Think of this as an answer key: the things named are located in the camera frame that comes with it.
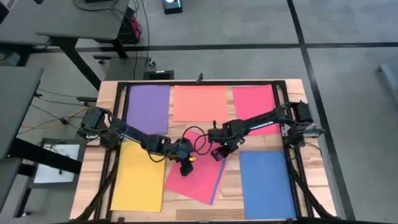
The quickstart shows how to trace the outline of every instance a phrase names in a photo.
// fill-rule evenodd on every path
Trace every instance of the white paper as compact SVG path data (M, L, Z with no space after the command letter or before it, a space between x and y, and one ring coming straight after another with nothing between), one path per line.
M50 144L44 145L44 149L50 149ZM71 159L77 160L77 156L79 154L80 145L73 144L57 144L52 147L52 149L56 150L59 154L63 156L68 156ZM35 184L47 184L47 183L62 183L62 182L72 182L73 176L71 172L62 171L60 174L59 169L55 169L43 164L39 164L36 172L35 179L33 183Z

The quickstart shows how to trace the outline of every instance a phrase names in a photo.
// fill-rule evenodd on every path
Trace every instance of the floor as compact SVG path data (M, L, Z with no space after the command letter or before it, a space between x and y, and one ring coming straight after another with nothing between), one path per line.
M398 29L393 28L398 22L398 1L185 0L183 8L182 14L165 16L160 0L147 0L150 44L157 46L150 56L157 63L156 69L174 70L176 79L196 79L200 73L207 79L301 78L315 123L325 124L318 110L324 112L333 138L335 154L325 138L321 138L321 145L337 212L350 217L344 206L349 201L357 220L397 223L398 106L376 69L398 58ZM292 19L294 8L298 20ZM145 46L148 38L142 7L138 20L143 30L139 45ZM78 43L81 56L104 79L106 65L92 57L99 46L107 45L92 40ZM134 51L128 54L135 56ZM96 90L59 49L31 55L27 66L45 69L40 84L45 90L96 96ZM43 98L76 103L73 98L48 93ZM40 100L33 104L57 116L78 109ZM49 119L48 114L31 108L24 125ZM75 129L60 126L21 135L34 143L42 137L74 138ZM333 175L336 167L326 162L335 157L342 177ZM348 196L336 184L341 179ZM17 195L24 178L19 177L14 185L13 195ZM10 196L0 222L66 221L72 195L73 187L34 189L27 206L33 213L19 219L11 218L16 196Z

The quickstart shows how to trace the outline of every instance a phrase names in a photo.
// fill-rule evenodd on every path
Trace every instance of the yellow paper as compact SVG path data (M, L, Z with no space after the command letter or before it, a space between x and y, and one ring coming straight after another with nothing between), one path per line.
M123 142L111 210L160 212L164 173L165 161L153 162L138 143Z

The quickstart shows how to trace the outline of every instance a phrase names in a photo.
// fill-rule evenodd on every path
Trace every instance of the purple paper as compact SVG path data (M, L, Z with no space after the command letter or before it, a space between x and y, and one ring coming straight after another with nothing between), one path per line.
M169 128L168 85L137 85L130 88L127 124L146 134L166 134Z

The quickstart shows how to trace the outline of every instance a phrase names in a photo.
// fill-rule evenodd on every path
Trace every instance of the blue paper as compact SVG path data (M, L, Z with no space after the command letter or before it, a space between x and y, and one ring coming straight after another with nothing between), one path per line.
M283 151L239 154L246 219L295 218Z

